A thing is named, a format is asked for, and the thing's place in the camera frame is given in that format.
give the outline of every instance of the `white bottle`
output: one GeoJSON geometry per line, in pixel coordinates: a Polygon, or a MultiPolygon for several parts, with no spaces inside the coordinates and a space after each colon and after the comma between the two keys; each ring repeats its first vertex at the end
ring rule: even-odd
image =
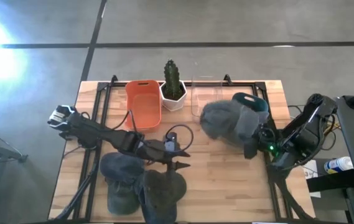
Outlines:
{"type": "Polygon", "coordinates": [[[324,167],[328,174],[335,174],[341,171],[353,169],[351,157],[349,156],[328,161],[325,163],[324,167]]]}

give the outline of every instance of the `gray hat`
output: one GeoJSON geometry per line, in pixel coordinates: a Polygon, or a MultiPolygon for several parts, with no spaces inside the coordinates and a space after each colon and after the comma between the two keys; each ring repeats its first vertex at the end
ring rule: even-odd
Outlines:
{"type": "Polygon", "coordinates": [[[102,156],[100,171],[107,179],[132,184],[145,171],[144,161],[119,152],[111,152],[102,156]]]}
{"type": "Polygon", "coordinates": [[[111,152],[102,157],[100,171],[108,184],[109,212],[115,215],[135,212],[139,208],[139,200],[133,183],[144,172],[143,160],[111,152]]]}
{"type": "Polygon", "coordinates": [[[187,191],[185,179],[175,171],[147,170],[136,182],[146,223],[171,224],[177,219],[177,201],[187,191]]]}
{"type": "Polygon", "coordinates": [[[267,121],[268,115],[267,111],[255,112],[236,100],[221,100],[203,108],[200,125],[208,137],[221,137],[229,144],[244,148],[245,158],[251,159],[258,148],[253,135],[258,126],[267,121]]]}

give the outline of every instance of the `white paper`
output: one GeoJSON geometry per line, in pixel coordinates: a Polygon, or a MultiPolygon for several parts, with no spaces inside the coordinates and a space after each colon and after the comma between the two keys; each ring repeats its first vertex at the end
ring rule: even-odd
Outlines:
{"type": "MultiPolygon", "coordinates": [[[[311,161],[307,162],[306,165],[303,166],[303,168],[304,168],[305,179],[318,177],[318,169],[316,167],[315,160],[311,160],[311,161]]],[[[312,193],[309,193],[309,195],[311,197],[320,198],[320,192],[312,192],[312,193]]]]}

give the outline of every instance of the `concrete floor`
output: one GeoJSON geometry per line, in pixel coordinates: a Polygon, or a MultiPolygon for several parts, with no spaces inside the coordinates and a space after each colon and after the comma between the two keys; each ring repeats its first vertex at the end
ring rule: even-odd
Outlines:
{"type": "MultiPolygon", "coordinates": [[[[101,0],[0,0],[0,44],[89,44],[101,0]]],[[[352,0],[109,0],[98,43],[354,41],[352,0]]],[[[3,164],[0,223],[45,220],[65,142],[46,120],[72,105],[88,49],[0,49],[0,137],[29,158],[3,164]]],[[[287,102],[354,94],[354,47],[96,49],[88,80],[163,79],[168,58],[192,74],[283,82],[287,102]]],[[[342,135],[331,151],[348,154],[342,135]]],[[[337,215],[315,202],[318,217],[337,215]]]]}

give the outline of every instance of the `wooden table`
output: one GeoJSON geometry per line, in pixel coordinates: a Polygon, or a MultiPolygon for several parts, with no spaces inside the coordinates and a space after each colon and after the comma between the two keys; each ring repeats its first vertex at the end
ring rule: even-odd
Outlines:
{"type": "MultiPolygon", "coordinates": [[[[289,110],[280,80],[264,81],[268,91],[272,116],[277,128],[283,128],[290,122],[289,110]]],[[[98,82],[82,82],[78,92],[76,107],[79,112],[92,112],[98,82]]],[[[223,99],[231,99],[236,92],[253,94],[248,87],[224,87],[223,99]]],[[[178,170],[187,181],[187,193],[177,203],[178,222],[250,222],[274,221],[274,212],[267,184],[267,177],[262,153],[254,159],[247,160],[243,152],[221,141],[209,139],[201,130],[196,117],[191,113],[191,89],[185,106],[178,111],[162,110],[162,121],[156,133],[146,134],[146,139],[162,139],[165,132],[177,123],[190,126],[195,135],[192,146],[187,150],[189,158],[177,157],[174,161],[186,162],[191,167],[178,170]]],[[[112,87],[106,125],[116,126],[126,114],[126,92],[124,87],[112,87]]],[[[98,122],[102,108],[99,109],[98,122]]],[[[179,143],[184,147],[190,141],[190,134],[183,128],[175,129],[179,143]]],[[[67,143],[65,152],[76,148],[77,142],[67,143]]],[[[116,151],[110,143],[104,142],[102,155],[116,151]]],[[[78,188],[82,169],[83,150],[69,154],[63,161],[55,189],[49,218],[56,217],[70,201],[78,188]]],[[[153,164],[147,169],[165,171],[165,166],[153,164]]],[[[294,198],[309,214],[314,209],[309,196],[304,172],[301,167],[295,168],[288,179],[287,186],[294,198]]],[[[83,196],[82,210],[84,214],[87,196],[83,196]]],[[[114,216],[107,206],[107,184],[99,173],[96,180],[95,197],[91,214],[92,222],[143,222],[141,210],[132,215],[114,216]]],[[[282,198],[278,192],[278,201],[282,214],[282,198]]]]}

